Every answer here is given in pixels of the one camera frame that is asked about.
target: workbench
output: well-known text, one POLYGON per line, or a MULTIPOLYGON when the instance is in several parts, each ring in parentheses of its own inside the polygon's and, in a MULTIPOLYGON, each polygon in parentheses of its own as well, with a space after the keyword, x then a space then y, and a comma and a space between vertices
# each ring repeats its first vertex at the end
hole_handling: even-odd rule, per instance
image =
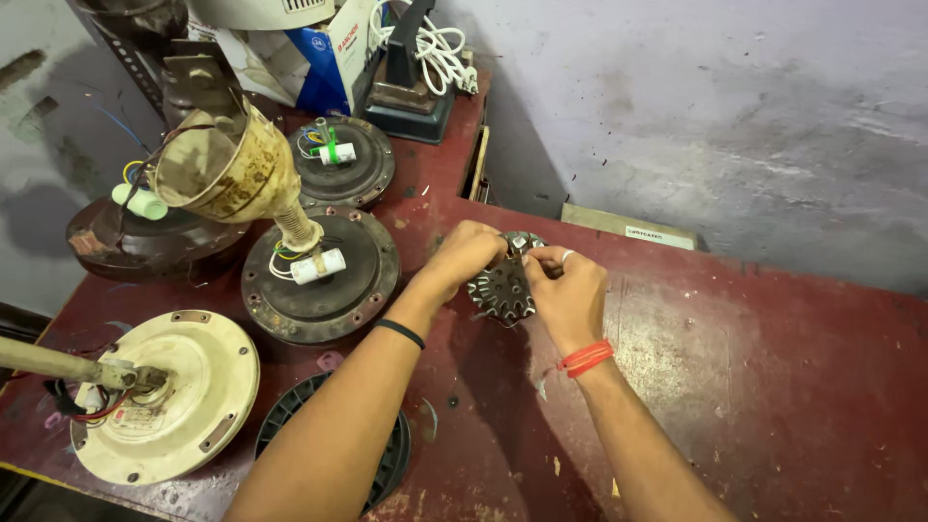
MULTIPOLYGON (((401 286, 461 219, 575 249, 610 271, 605 329, 616 363, 739 519, 928 519, 928 303, 458 197, 488 76, 479 96, 457 99, 440 147, 393 140, 395 178, 372 212, 396 242, 401 286)), ((236 321, 257 346, 261 383, 246 424, 212 461, 153 486, 98 480, 77 460, 42 379, 26 378, 0 396, 3 467, 165 518, 219 520, 268 410, 322 372, 324 353, 251 322, 240 271, 205 285, 88 275, 39 342, 78 352, 188 308, 236 321)), ((539 319, 506 329, 472 320, 478 312, 462 290, 438 314, 403 401, 406 475, 366 520, 627 519, 575 383, 560 372, 541 380, 558 355, 539 319)), ((326 349, 347 355, 353 343, 326 349)))

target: sticker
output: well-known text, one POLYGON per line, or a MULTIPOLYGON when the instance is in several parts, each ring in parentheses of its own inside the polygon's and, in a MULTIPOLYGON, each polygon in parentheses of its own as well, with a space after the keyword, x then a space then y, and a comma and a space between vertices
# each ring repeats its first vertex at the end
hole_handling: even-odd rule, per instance
POLYGON ((161 429, 164 415, 161 408, 129 406, 114 412, 110 422, 123 433, 145 435, 161 429))
POLYGON ((693 240, 690 238, 681 238, 680 236, 672 236, 670 234, 655 232, 653 230, 646 230, 644 228, 631 227, 629 225, 625 225, 625 235, 629 238, 638 238, 644 241, 659 242, 660 244, 676 246, 676 248, 694 250, 693 240))

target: white painted wall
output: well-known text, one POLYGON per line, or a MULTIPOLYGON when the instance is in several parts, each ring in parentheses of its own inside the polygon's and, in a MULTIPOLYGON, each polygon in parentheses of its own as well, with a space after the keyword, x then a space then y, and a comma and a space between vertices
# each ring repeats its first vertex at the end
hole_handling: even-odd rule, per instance
POLYGON ((440 0, 433 18, 494 71, 505 206, 556 216, 569 193, 716 253, 928 294, 928 2, 440 0))
POLYGON ((46 55, 41 67, 0 92, 0 301, 54 316, 84 276, 65 227, 109 192, 127 162, 142 158, 86 94, 151 148, 163 126, 66 3, 0 0, 0 33, 0 67, 36 49, 46 55), (37 104, 54 108, 40 116, 37 104))

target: black wristband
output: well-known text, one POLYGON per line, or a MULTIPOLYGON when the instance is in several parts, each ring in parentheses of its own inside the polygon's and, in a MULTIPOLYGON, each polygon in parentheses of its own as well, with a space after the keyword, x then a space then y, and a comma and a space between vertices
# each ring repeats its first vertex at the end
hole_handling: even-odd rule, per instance
POLYGON ((403 326, 402 324, 398 322, 393 322, 388 319, 381 319, 374 323, 374 328, 377 328, 378 326, 389 328, 390 330, 393 330, 394 332, 399 332, 405 335, 406 337, 408 337, 409 340, 412 341, 413 343, 416 343, 417 345, 419 345, 420 350, 425 349, 425 343, 422 342, 422 338, 419 337, 415 332, 413 332, 412 330, 409 330, 407 327, 403 326))

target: hand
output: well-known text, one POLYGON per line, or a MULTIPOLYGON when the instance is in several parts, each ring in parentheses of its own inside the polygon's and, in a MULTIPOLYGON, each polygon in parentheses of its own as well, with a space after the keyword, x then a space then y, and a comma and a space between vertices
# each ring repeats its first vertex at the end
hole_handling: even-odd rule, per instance
POLYGON ((502 261, 508 249, 499 230, 475 221, 461 221, 410 285, 437 291, 435 297, 440 304, 446 303, 461 284, 502 261))
POLYGON ((567 357, 602 340, 606 269, 562 246, 533 248, 522 257, 538 315, 561 355, 567 357), (545 273, 563 272, 553 280, 545 273))

